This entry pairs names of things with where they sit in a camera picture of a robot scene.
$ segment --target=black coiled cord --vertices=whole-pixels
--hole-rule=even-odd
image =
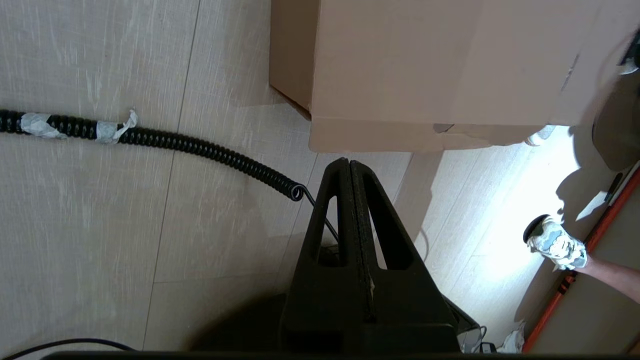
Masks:
[[[28,135],[28,133],[22,131],[22,126],[20,125],[20,120],[24,114],[25,113],[17,111],[0,110],[0,133]],[[95,128],[97,121],[94,120],[51,115],[47,123],[60,133],[69,137],[89,140],[96,139]],[[134,127],[125,131],[118,143],[159,147],[161,149],[171,149],[203,156],[262,181],[293,201],[300,201],[303,196],[306,196],[309,202],[311,202],[311,205],[315,206],[315,201],[306,186],[289,179],[287,176],[258,161],[205,140],[169,133],[167,131]],[[327,219],[324,220],[324,223],[337,241],[338,234],[331,223],[329,223]]]

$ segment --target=orange pole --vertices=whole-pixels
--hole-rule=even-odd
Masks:
[[[620,196],[618,196],[613,205],[609,206],[605,210],[604,214],[602,214],[602,217],[591,231],[591,234],[589,234],[589,236],[587,237],[587,241],[585,241],[587,252],[591,252],[593,251],[593,249],[595,249],[596,245],[598,245],[598,242],[600,242],[600,240],[602,239],[602,236],[607,232],[607,229],[609,228],[609,226],[611,226],[613,220],[616,218],[616,216],[618,216],[618,213],[620,213],[622,207],[625,205],[627,200],[629,200],[639,184],[640,168],[636,170],[636,172],[634,172],[625,188],[620,192]],[[571,272],[570,275],[564,277],[564,281],[560,284],[560,286],[558,286],[556,294],[547,305],[547,308],[540,317],[540,320],[536,324],[536,327],[533,329],[531,335],[529,335],[529,337],[525,341],[524,346],[522,347],[523,353],[528,353],[536,343],[538,336],[540,336],[540,333],[545,328],[545,325],[547,324],[551,315],[554,313],[556,306],[558,305],[558,303],[560,303],[560,300],[567,292],[567,290],[569,290],[569,285],[571,285],[571,283],[575,281],[576,275],[576,272]]]

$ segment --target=person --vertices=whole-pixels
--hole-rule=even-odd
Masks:
[[[532,252],[551,259],[556,269],[575,270],[604,282],[640,304],[640,271],[587,254],[584,243],[569,235],[559,222],[547,215],[527,238]]]

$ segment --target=cardboard box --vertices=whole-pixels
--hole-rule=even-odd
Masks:
[[[577,125],[606,98],[640,2],[272,0],[269,81],[319,152],[438,151]]]

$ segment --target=tape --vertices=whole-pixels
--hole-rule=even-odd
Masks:
[[[26,113],[20,118],[20,127],[25,133],[47,139],[66,139],[67,136],[47,124],[49,114]]]
[[[95,126],[95,141],[99,143],[112,144],[117,143],[122,134],[138,124],[138,114],[134,110],[129,110],[129,119],[122,124],[122,128],[118,130],[118,124],[114,122],[98,121]]]

